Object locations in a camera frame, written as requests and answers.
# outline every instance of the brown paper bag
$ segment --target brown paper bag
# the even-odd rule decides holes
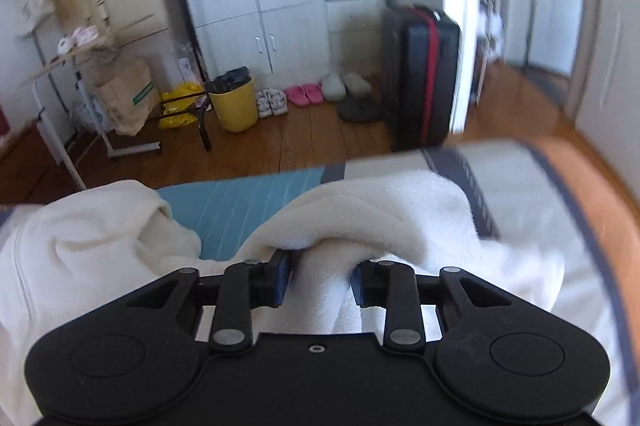
[[[136,135],[160,102],[149,66],[142,58],[105,70],[95,85],[95,93],[118,135]]]

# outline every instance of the white slipper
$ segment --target white slipper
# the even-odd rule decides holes
[[[267,90],[267,99],[274,116],[284,116],[289,109],[287,108],[287,96],[282,90],[270,88]]]
[[[258,106],[258,117],[260,117],[260,119],[273,115],[267,90],[259,90],[255,93],[255,104]]]
[[[341,101],[347,97],[347,89],[338,74],[330,74],[322,80],[322,96],[329,102]]]
[[[352,98],[361,99],[368,98],[371,95],[371,85],[365,81],[362,76],[355,72],[349,72],[342,77],[344,86]]]

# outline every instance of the green label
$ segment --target green label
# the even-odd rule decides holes
[[[154,86],[152,83],[149,83],[147,86],[145,86],[145,88],[143,88],[142,90],[140,90],[140,92],[138,93],[138,95],[136,95],[133,98],[133,105],[134,106],[138,106],[143,99],[146,98],[146,96],[149,95],[149,92],[151,92],[154,89]]]

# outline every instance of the red suitcase strap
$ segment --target red suitcase strap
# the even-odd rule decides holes
[[[427,22],[429,27],[429,58],[426,67],[426,84],[424,86],[424,112],[422,114],[422,131],[420,139],[422,145],[426,146],[427,136],[429,133],[429,123],[431,122],[431,107],[433,106],[433,91],[436,82],[436,72],[438,71],[438,55],[440,53],[440,32],[436,21],[428,16],[427,13],[420,11],[414,7],[410,9],[411,13],[422,18]]]

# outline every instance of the mattress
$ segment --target mattress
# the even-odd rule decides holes
[[[640,235],[607,181],[562,140],[465,144],[160,193],[176,220],[200,235],[203,258],[229,260],[261,223],[321,183],[412,169],[455,182],[480,237],[564,251],[552,312],[596,337],[611,363],[594,417],[605,426],[640,426]]]

